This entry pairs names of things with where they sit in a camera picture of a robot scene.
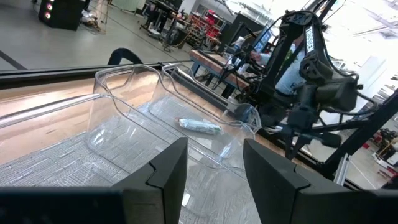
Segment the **clear plastic bin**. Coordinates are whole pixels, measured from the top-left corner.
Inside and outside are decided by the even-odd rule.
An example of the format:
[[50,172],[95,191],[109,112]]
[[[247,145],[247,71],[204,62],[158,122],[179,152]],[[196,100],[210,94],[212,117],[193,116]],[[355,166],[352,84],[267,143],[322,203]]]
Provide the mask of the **clear plastic bin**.
[[[144,65],[112,68],[96,74],[94,93],[113,95],[129,103],[176,136],[188,137],[190,146],[246,178],[243,139],[254,139],[261,127],[257,110],[249,104],[229,103],[228,108],[221,111],[201,97],[211,96],[198,88],[202,84],[190,74],[190,69],[183,65],[164,66],[162,73]],[[190,131],[180,127],[176,118],[212,123],[223,132]]]
[[[109,95],[50,103],[0,117],[0,185],[111,186],[176,139]],[[180,223],[259,223],[243,178],[192,146],[187,169]]]

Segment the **gray floor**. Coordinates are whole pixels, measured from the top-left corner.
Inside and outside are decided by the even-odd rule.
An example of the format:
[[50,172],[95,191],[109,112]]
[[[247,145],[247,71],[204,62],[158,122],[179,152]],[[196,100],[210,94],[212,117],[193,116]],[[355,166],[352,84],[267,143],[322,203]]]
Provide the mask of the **gray floor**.
[[[77,32],[53,29],[39,22],[33,9],[16,9],[0,4],[0,50],[28,69],[106,65],[111,52],[118,47],[132,50],[144,63],[189,60],[189,45],[182,50],[164,52],[159,41],[150,38],[146,31],[139,30],[139,25],[145,22],[144,18],[115,7],[109,7],[108,17],[106,34],[94,35],[82,26]],[[0,59],[0,70],[13,69]],[[216,91],[221,93],[223,88],[221,84]],[[309,148],[313,156],[321,161],[334,151],[317,141],[313,141]],[[379,165],[370,159],[370,155],[370,151],[358,151],[348,172],[350,179],[366,189],[379,188],[387,181],[377,174]]]

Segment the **wooden table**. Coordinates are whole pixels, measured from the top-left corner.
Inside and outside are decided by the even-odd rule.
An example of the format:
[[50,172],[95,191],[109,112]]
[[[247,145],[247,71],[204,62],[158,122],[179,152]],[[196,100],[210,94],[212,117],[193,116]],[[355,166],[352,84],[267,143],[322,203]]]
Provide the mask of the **wooden table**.
[[[125,77],[107,80],[108,86],[110,87],[119,86],[125,81]],[[87,79],[0,90],[0,116],[74,96],[91,94],[93,92],[93,84],[93,79]],[[139,105],[150,101],[156,84],[156,77],[149,75],[134,83],[134,85],[139,85],[139,88],[135,89],[139,90],[140,93],[122,92],[121,94],[129,98],[129,104]],[[197,98],[195,101],[203,100],[203,104],[201,105],[208,111],[214,114],[222,113],[221,110],[211,105],[203,98],[200,98],[198,95],[192,93],[190,97]],[[80,108],[78,111],[68,111],[67,114],[55,113],[51,118],[32,119],[28,123],[25,122],[26,124],[21,123],[15,127],[11,126],[9,129],[2,129],[0,131],[0,164],[24,156],[30,152],[43,149],[45,146],[54,144],[63,138],[68,138],[73,134],[82,132],[82,130],[87,127],[88,117],[86,115],[89,110],[90,107],[87,105]],[[60,128],[57,127],[59,126],[63,127],[62,131],[58,131]],[[273,145],[273,143],[258,134],[256,135],[256,141],[274,152],[282,156],[284,155],[282,149]],[[296,159],[294,159],[293,162],[307,167]]]
[[[189,56],[190,56],[191,60],[193,61],[193,65],[191,68],[193,75],[196,75],[199,67],[202,66],[211,72],[211,74],[213,75],[212,78],[214,76],[216,76],[217,78],[221,78],[221,74],[223,72],[223,67],[220,66],[218,63],[212,61],[212,59],[199,53],[197,50],[191,50],[189,53]],[[226,65],[226,63],[227,63],[226,59],[218,54],[208,54],[208,56],[219,61],[220,64],[222,64],[222,65]],[[211,82],[211,78],[209,79],[209,82],[206,82],[206,86],[208,86],[210,84],[210,82]],[[224,92],[221,94],[221,96],[223,96],[225,98],[228,98],[232,94],[233,90],[235,88],[237,88],[237,86],[239,87],[239,89],[243,89],[250,85],[248,82],[246,82],[242,78],[237,77],[234,74],[229,74],[225,78],[225,83],[227,84],[227,87],[225,88]]]

